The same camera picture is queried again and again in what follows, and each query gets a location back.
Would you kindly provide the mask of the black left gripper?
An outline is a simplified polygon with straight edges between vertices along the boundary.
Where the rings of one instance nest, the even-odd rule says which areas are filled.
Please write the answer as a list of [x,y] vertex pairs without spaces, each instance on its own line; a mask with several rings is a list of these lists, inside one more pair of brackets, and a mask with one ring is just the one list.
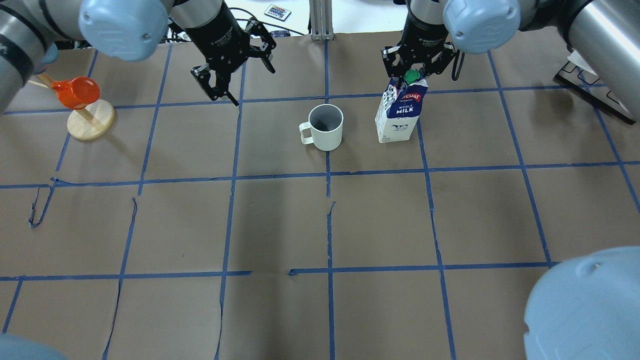
[[275,74],[272,64],[275,40],[264,23],[251,17],[242,28],[231,9],[222,2],[217,11],[196,7],[205,19],[185,26],[192,43],[205,57],[205,64],[190,69],[190,74],[211,101],[228,98],[236,107],[239,101],[230,92],[232,73],[249,58],[260,59]]

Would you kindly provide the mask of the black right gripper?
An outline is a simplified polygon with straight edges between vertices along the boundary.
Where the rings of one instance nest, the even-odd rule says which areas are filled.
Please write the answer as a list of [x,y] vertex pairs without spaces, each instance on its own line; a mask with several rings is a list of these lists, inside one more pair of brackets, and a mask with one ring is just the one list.
[[381,49],[382,63],[390,78],[390,89],[398,93],[403,88],[403,76],[416,64],[424,79],[441,75],[451,62],[458,66],[461,51],[448,42],[450,33],[443,23],[427,23],[413,14],[407,16],[401,39],[394,47]]

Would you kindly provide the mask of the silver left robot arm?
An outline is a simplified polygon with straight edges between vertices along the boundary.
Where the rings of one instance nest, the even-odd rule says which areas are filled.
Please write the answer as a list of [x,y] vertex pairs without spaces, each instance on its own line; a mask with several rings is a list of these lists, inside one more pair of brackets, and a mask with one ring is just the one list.
[[277,44],[258,19],[240,27],[224,0],[3,0],[1,2],[1,111],[42,69],[56,41],[87,41],[127,62],[148,59],[169,22],[184,30],[205,58],[190,73],[210,100],[228,98],[231,76],[248,59],[275,73]]

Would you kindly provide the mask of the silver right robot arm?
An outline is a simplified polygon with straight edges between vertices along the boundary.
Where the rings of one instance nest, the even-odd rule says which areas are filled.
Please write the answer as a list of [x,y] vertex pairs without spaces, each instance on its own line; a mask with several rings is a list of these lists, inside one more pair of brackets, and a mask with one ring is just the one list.
[[407,0],[396,46],[381,49],[389,78],[414,64],[442,73],[457,51],[483,54],[517,31],[555,27],[567,48],[586,64],[639,120],[639,20],[637,0]]

